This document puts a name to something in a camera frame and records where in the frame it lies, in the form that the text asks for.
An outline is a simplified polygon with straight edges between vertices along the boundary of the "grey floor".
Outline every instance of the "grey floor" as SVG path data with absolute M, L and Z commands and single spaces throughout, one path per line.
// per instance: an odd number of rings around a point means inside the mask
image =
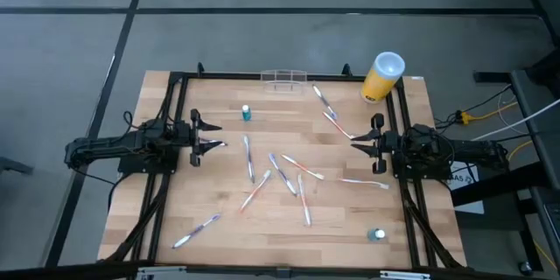
M 560 26 L 558 0 L 542 0 Z M 122 6 L 130 0 L 0 0 L 0 6 Z M 529 0 L 140 0 L 140 7 L 529 7 Z M 70 171 L 64 145 L 85 135 L 115 50 L 123 15 L 0 15 L 0 156 L 35 167 L 31 176 L 0 176 L 0 270 L 43 263 Z M 407 75 L 426 78 L 434 115 L 445 117 L 503 86 L 475 85 L 471 73 L 506 72 L 534 63 L 552 47 L 534 18 L 329 15 L 136 16 L 101 137 L 123 132 L 146 70 L 259 72 L 289 68 L 336 74 L 344 63 L 365 74 L 375 55 L 399 52 Z M 494 110 L 492 102 L 475 114 Z M 521 114 L 509 110 L 514 121 Z M 448 136 L 469 139 L 502 126 L 493 117 Z M 520 142 L 511 142 L 511 150 Z M 536 159 L 532 148 L 513 167 Z M 115 180 L 116 162 L 90 172 Z M 87 179 L 62 264 L 91 263 L 107 214 L 107 185 Z M 535 238 L 545 245 L 536 218 Z M 525 259 L 516 233 L 461 229 L 469 266 L 517 274 Z M 543 277 L 557 273 L 542 260 Z

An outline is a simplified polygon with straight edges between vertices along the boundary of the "wooden tabletop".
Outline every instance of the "wooden tabletop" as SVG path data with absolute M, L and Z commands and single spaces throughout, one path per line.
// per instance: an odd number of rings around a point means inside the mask
M 136 106 L 134 124 L 156 115 L 169 72 L 146 73 Z M 430 101 L 424 79 L 405 77 L 405 91 L 412 123 L 433 126 Z M 365 103 L 359 82 L 319 82 L 339 115 L 339 123 L 353 135 L 366 134 L 374 113 L 386 116 L 387 104 Z M 395 112 L 403 130 L 396 92 Z M 252 120 L 242 120 L 241 107 L 248 104 Z M 397 181 L 388 171 L 372 173 L 373 159 L 350 146 L 325 117 L 325 107 L 312 92 L 265 92 L 259 80 L 189 80 L 184 119 L 190 109 L 198 109 L 205 122 L 219 125 L 220 131 L 203 132 L 203 137 L 222 140 L 226 147 L 210 150 L 201 158 L 201 167 L 189 165 L 190 149 L 183 149 L 179 166 L 171 177 L 164 212 L 157 263 L 298 266 L 338 268 L 409 268 L 410 255 L 403 223 L 403 206 Z M 254 189 L 249 181 L 243 135 L 251 142 L 257 182 L 266 172 L 271 179 L 243 213 L 239 207 Z M 269 161 L 269 153 L 295 187 L 300 170 L 280 157 L 286 154 L 311 170 L 325 175 L 320 181 L 303 173 L 312 226 L 305 226 L 300 198 L 294 197 Z M 140 212 L 145 174 L 134 174 L 115 190 L 99 257 L 113 253 L 134 227 Z M 349 184 L 339 179 L 377 180 L 389 184 Z M 430 225 L 441 242 L 460 263 L 465 256 L 459 228 L 448 190 L 436 181 L 423 182 Z M 214 214 L 221 218 L 192 238 L 185 246 L 172 245 Z M 385 230 L 381 241 L 368 241 L 372 228 Z M 146 235 L 151 235 L 148 227 Z M 422 234 L 416 228 L 421 261 L 425 263 Z M 141 257 L 147 256 L 150 237 L 144 237 Z

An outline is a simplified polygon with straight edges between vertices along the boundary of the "black metal frame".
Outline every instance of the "black metal frame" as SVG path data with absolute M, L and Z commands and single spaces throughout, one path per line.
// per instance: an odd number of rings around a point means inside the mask
M 545 71 L 541 71 L 541 73 L 538 73 L 536 71 L 537 69 L 535 68 L 543 66 L 543 64 L 550 66 L 554 62 L 557 63 L 557 56 L 558 48 L 556 48 L 556 50 L 550 56 L 547 56 L 543 60 L 539 61 L 536 65 L 534 65 L 533 69 L 527 69 L 529 77 L 532 70 L 535 70 L 535 76 L 537 74 L 553 74 L 552 71 L 548 73 L 546 73 Z M 515 78 L 511 73 L 475 72 L 473 73 L 473 78 L 477 83 L 511 84 L 512 91 L 515 95 L 518 95 L 518 92 L 516 91 L 518 87 L 516 86 L 517 84 L 515 83 Z M 547 85 L 547 87 L 554 91 L 553 87 L 549 85 Z M 523 116 L 527 116 L 527 113 L 525 112 L 521 103 L 522 102 L 520 101 L 520 110 L 523 113 Z M 535 133 L 530 123 L 527 123 L 527 128 L 529 133 Z M 541 207 L 537 207 L 536 202 L 539 201 L 541 205 L 543 205 L 544 203 L 538 195 L 535 196 L 533 194 L 533 190 L 538 190 L 541 188 L 557 189 L 557 186 L 554 185 L 555 183 L 551 183 L 550 178 L 546 176 L 546 171 L 542 162 L 543 153 L 540 151 L 539 147 L 535 148 L 539 157 L 538 162 L 527 164 L 512 171 L 507 170 L 506 172 L 492 178 L 481 180 L 479 182 L 456 189 L 451 192 L 451 197 L 453 199 L 453 204 L 455 206 L 460 206 L 477 200 L 483 200 L 505 193 L 512 193 L 514 195 L 517 211 L 521 214 L 522 230 L 519 232 L 519 235 L 521 237 L 523 248 L 525 249 L 527 261 L 529 262 L 532 270 L 542 271 L 543 265 L 541 263 L 541 258 L 537 252 L 536 245 L 534 244 L 534 238 L 529 229 L 529 224 L 527 222 L 527 219 L 525 218 L 525 215 L 538 213 L 540 221 L 543 222 L 544 209 L 542 209 Z M 532 198 L 520 200 L 517 191 L 526 188 L 529 188 L 531 190 Z M 544 227 L 545 224 L 543 224 L 543 229 L 545 230 L 547 239 L 549 239 L 552 255 L 555 258 L 559 257 L 560 254 L 558 253 L 560 253 L 560 251 L 558 250 L 558 246 L 554 244 L 554 240 L 551 241 L 552 238 L 549 238 L 550 232 L 547 232 L 547 228 Z
M 174 119 L 176 121 L 181 119 L 182 113 L 183 113 L 183 107 L 186 101 L 186 90 L 187 90 L 187 85 L 188 85 L 188 81 L 190 79 L 205 79 L 205 80 L 211 80 L 211 79 L 228 79 L 228 80 L 260 80 L 261 79 L 261 75 L 259 73 L 207 73 L 205 71 L 204 66 L 199 63 L 197 66 L 197 72 L 196 73 L 170 73 L 170 79 L 169 82 L 171 83 L 172 81 L 175 81 L 175 78 L 181 78 L 181 86 L 180 86 L 180 92 L 178 95 L 178 101 L 177 101 L 177 107 L 176 107 L 176 111 L 175 111 L 175 116 Z M 358 81 L 358 82 L 362 82 L 365 80 L 365 77 L 363 76 L 354 76 L 350 70 L 350 66 L 348 64 L 345 64 L 342 70 L 342 74 L 341 75 L 327 75 L 327 74 L 310 74 L 307 76 L 307 80 L 309 81 Z M 166 91 L 166 94 L 169 94 L 172 92 L 172 90 L 174 89 L 174 85 L 172 84 L 168 84 L 168 89 L 171 89 L 171 91 Z M 402 117 L 403 120 L 408 124 L 408 126 L 410 126 L 410 118 L 409 118 L 409 114 L 408 114 L 408 107 L 406 105 L 406 96 L 404 93 L 404 85 L 402 83 L 402 81 L 399 81 L 399 84 L 397 84 L 397 91 L 399 94 L 399 103 L 401 106 L 401 111 L 402 111 Z M 166 104 L 166 107 L 164 108 L 164 112 L 168 113 L 170 108 L 169 106 L 171 105 L 171 103 L 169 102 L 168 104 Z M 396 125 L 396 113 L 395 113 L 395 105 L 393 103 L 393 97 L 392 94 L 389 94 L 388 98 L 387 98 L 387 110 L 388 110 L 388 119 L 389 119 L 389 123 L 391 126 L 392 130 L 398 130 L 398 127 Z M 142 208 L 141 208 L 141 212 L 140 212 L 140 218 L 141 221 L 148 221 L 150 219 L 150 217 L 146 218 L 146 214 L 148 213 L 148 209 L 152 206 L 152 203 L 154 201 L 151 201 L 151 196 L 152 196 L 152 192 L 153 192 L 153 187 L 154 187 L 154 183 L 155 183 L 155 177 L 156 174 L 154 173 L 150 173 L 148 175 L 148 179 L 147 179 L 147 183 L 146 183 L 146 187 L 144 190 L 144 196 L 143 196 L 143 200 L 142 200 Z M 159 192 L 158 194 L 161 193 L 162 195 L 162 200 L 160 200 L 160 203 L 157 206 L 157 210 L 156 210 L 156 214 L 155 214 L 155 218 L 154 218 L 154 224 L 153 224 L 153 228 L 152 228 L 152 233 L 150 236 L 150 246 L 149 246 L 149 251 L 148 251 L 148 261 L 149 262 L 155 262 L 156 260 L 156 255 L 157 255 L 157 250 L 158 250 L 158 242 L 159 242 L 159 235 L 161 233 L 161 228 L 162 228 L 162 224 L 163 224 L 163 217 L 164 217 L 164 210 L 165 210 L 165 199 L 167 197 L 167 191 L 169 189 L 169 182 L 170 182 L 170 178 L 171 178 L 171 173 L 170 172 L 166 172 L 163 174 L 163 179 L 162 179 L 162 183 L 161 186 L 159 188 Z M 429 226 L 428 223 L 428 217 L 427 217 L 427 211 L 426 211 L 426 205 L 425 205 L 425 200 L 424 200 L 424 192 L 421 189 L 421 183 L 419 180 L 415 180 L 415 186 L 420 185 L 420 190 L 416 189 L 416 199 L 417 199 L 417 203 L 420 207 L 420 215 L 422 216 L 422 218 L 425 220 L 425 224 Z M 410 212 L 410 210 L 406 207 L 406 205 L 410 204 L 407 201 L 407 196 L 408 198 L 410 198 L 410 193 L 408 191 L 408 182 L 406 177 L 404 176 L 404 173 L 402 173 L 402 175 L 399 178 L 399 186 L 400 186 L 400 190 L 401 190 L 401 197 L 402 197 L 402 206 L 403 206 L 403 215 L 405 218 L 405 225 L 406 225 L 406 233 L 407 233 L 407 238 L 409 241 L 409 253 L 410 253 L 410 261 L 411 261 L 411 265 L 413 268 L 418 268 L 421 267 L 420 264 L 420 258 L 419 258 L 419 254 L 418 254 L 418 248 L 417 248 L 417 240 L 416 240 L 416 236 L 414 233 L 414 221 L 413 221 L 413 214 Z M 129 237 L 127 237 L 127 239 L 131 239 L 134 240 L 134 244 L 133 244 L 133 249 L 132 249 L 132 256 L 131 256 L 131 261 L 137 260 L 140 256 L 140 248 L 141 248 L 141 244 L 143 242 L 143 238 L 144 238 L 144 228 L 145 228 L 145 224 L 139 224 L 140 228 L 139 229 L 134 229 L 133 233 L 134 234 L 130 234 Z M 428 254 L 428 263 L 430 267 L 437 267 L 437 261 L 436 261 L 436 257 L 435 257 L 435 252 L 433 247 L 431 246 L 431 242 L 428 239 L 428 237 L 425 237 L 425 242 L 426 242 L 426 250 L 427 250 L 427 254 Z M 112 260 L 122 260 L 124 258 L 124 256 L 126 255 L 126 252 L 121 251 L 119 252 L 117 255 L 112 255 L 111 258 L 109 258 L 111 261 Z
M 406 102 L 406 94 L 404 93 L 404 84 L 402 78 L 396 83 L 395 87 L 396 87 L 396 92 L 399 95 L 399 105 L 401 108 L 401 115 L 402 115 L 402 126 L 404 127 L 404 131 L 402 133 L 405 134 L 406 131 L 410 129 L 411 124 L 410 124 L 410 116 L 409 116 L 409 105 Z M 401 179 L 404 178 L 404 180 L 407 180 L 406 177 L 403 176 L 406 172 L 406 165 L 404 164 L 398 165 L 395 168 L 397 167 L 401 169 L 401 175 L 402 175 Z M 420 180 L 417 176 L 415 176 L 413 177 L 412 181 L 414 183 L 414 191 L 418 202 L 418 209 L 420 210 L 420 214 L 426 220 L 426 222 L 430 224 L 428 221 L 428 209 L 426 208 L 426 201 L 424 198 L 424 188 L 422 187 L 422 180 Z M 438 261 L 436 260 L 436 253 L 434 252 L 434 248 L 431 246 L 431 243 L 428 241 L 426 235 L 424 235 L 424 245 L 426 247 L 428 265 L 430 267 L 437 267 Z
M 87 137 L 96 139 L 99 135 L 102 119 L 105 115 L 105 110 L 109 103 L 109 97 L 115 84 L 116 75 L 123 58 L 124 48 L 127 44 L 130 29 L 135 15 L 192 15 L 192 14 L 362 14 L 362 15 L 412 15 L 412 16 L 512 16 L 512 17 L 536 17 L 540 18 L 552 38 L 553 43 L 557 46 L 557 35 L 551 26 L 550 20 L 546 11 L 541 6 L 539 0 L 531 0 L 533 8 L 138 8 L 139 0 L 131 0 L 128 7 L 0 7 L 0 14 L 60 14 L 60 15 L 81 15 L 81 14 L 116 14 L 125 15 L 124 23 L 116 42 L 113 59 L 108 68 L 107 77 L 103 83 L 102 90 L 96 104 L 93 118 L 87 130 Z M 349 71 L 349 67 L 345 67 L 344 76 L 336 75 L 309 75 L 310 81 L 363 81 L 363 77 L 354 77 Z M 254 80 L 258 79 L 256 73 L 204 73 L 203 67 L 200 65 L 199 71 L 195 74 L 188 74 L 189 78 L 205 78 L 205 79 L 244 79 Z M 399 97 L 401 102 L 401 109 L 406 109 L 406 100 Z M 392 95 L 388 96 L 388 104 L 392 103 Z M 388 108 L 389 113 L 393 113 L 393 117 L 389 115 L 391 121 L 391 128 L 396 129 L 396 119 L 394 117 L 393 107 Z M 85 172 L 87 167 L 81 168 L 80 171 Z M 144 198 L 151 196 L 153 193 L 153 186 L 155 183 L 156 174 L 149 174 L 148 184 L 144 192 Z M 70 186 L 69 194 L 66 196 L 64 208 L 59 219 L 56 233 L 52 239 L 52 246 L 49 250 L 48 256 L 45 261 L 46 267 L 55 267 L 58 265 L 67 234 L 74 217 L 74 212 L 77 207 L 81 195 L 81 189 L 84 185 L 84 177 L 73 174 L 72 183 Z M 401 192 L 403 189 L 408 189 L 406 186 L 406 179 L 399 178 Z M 424 198 L 422 194 L 422 184 L 415 181 L 416 196 L 420 196 L 420 200 Z M 142 212 L 144 213 L 148 207 L 148 202 L 144 202 Z M 419 202 L 419 207 L 422 216 L 427 219 L 425 213 L 425 206 L 423 202 Z M 410 255 L 413 260 L 413 266 L 419 265 L 417 260 L 417 245 L 416 238 L 414 237 L 414 225 L 409 215 L 405 214 L 405 224 L 407 226 L 407 236 L 409 237 L 409 245 L 411 246 Z M 135 245 L 132 252 L 132 257 L 139 257 L 139 245 Z M 427 245 L 428 259 L 430 266 L 433 262 L 433 249 Z

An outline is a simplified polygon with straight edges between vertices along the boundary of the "yellow cup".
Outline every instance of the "yellow cup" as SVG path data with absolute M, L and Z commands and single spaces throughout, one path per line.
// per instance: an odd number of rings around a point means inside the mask
M 375 58 L 369 69 L 361 97 L 366 102 L 377 103 L 391 91 L 391 88 L 404 73 L 404 60 L 394 52 L 382 52 Z

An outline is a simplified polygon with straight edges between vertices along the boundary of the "toothbrush handle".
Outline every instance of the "toothbrush handle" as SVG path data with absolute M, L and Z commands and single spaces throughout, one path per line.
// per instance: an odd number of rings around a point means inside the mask
M 326 101 L 326 98 L 325 98 L 323 95 L 321 95 L 321 96 L 319 97 L 319 99 L 321 99 L 321 101 L 323 102 L 323 104 L 324 104 L 325 106 L 327 106 L 328 108 L 331 107 L 331 105 L 329 104 L 328 101 Z
M 305 205 L 304 210 L 305 210 L 305 220 L 307 221 L 307 226 L 310 227 L 312 225 L 312 215 L 309 213 L 309 208 L 307 207 L 307 205 Z
M 294 189 L 294 186 L 291 185 L 291 182 L 288 179 L 286 179 L 286 185 L 288 186 L 288 189 L 290 189 L 291 193 L 294 194 L 294 196 L 298 196 L 298 193 Z
M 255 171 L 253 169 L 253 162 L 251 161 L 250 157 L 248 160 L 248 177 L 251 179 L 253 183 L 255 183 Z
M 179 241 L 177 241 L 175 243 L 175 245 L 173 245 L 173 247 L 176 249 L 180 246 L 182 246 L 183 244 L 185 244 L 186 242 L 188 242 L 190 239 L 193 238 L 193 236 L 195 236 L 198 232 L 200 232 L 202 229 L 204 228 L 204 225 L 199 225 L 197 226 L 191 233 L 189 233 L 187 236 L 183 237 L 182 239 L 180 239 Z
M 330 106 L 327 106 L 327 108 L 331 111 L 331 114 L 333 114 L 334 116 L 336 116 L 336 113 L 334 112 L 333 108 L 331 108 Z

